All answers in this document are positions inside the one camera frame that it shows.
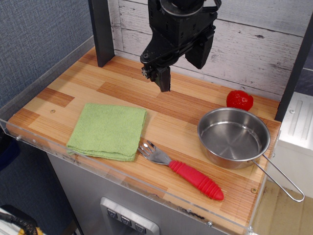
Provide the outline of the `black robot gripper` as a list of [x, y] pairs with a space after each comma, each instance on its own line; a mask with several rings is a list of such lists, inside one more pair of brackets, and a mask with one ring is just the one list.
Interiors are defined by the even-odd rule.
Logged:
[[216, 7], [202, 0], [150, 0], [149, 24], [152, 39], [140, 61], [142, 74], [155, 82], [161, 92], [171, 87], [170, 66], [181, 56], [198, 69], [205, 65], [211, 51]]

